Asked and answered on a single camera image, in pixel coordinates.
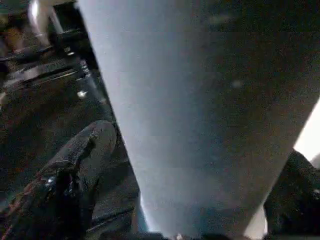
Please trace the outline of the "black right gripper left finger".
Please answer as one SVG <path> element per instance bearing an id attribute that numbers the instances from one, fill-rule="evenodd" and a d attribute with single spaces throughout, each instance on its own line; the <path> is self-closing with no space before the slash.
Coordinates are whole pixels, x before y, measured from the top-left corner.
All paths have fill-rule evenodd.
<path id="1" fill-rule="evenodd" d="M 1 211 L 1 239 L 81 240 L 116 142 L 116 129 L 106 120 L 71 138 Z"/>

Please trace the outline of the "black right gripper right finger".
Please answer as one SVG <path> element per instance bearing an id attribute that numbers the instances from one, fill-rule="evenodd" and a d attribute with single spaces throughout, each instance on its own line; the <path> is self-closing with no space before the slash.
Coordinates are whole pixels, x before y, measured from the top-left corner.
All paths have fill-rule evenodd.
<path id="1" fill-rule="evenodd" d="M 293 150 L 264 203 L 269 235 L 320 235 L 320 170 Z"/>

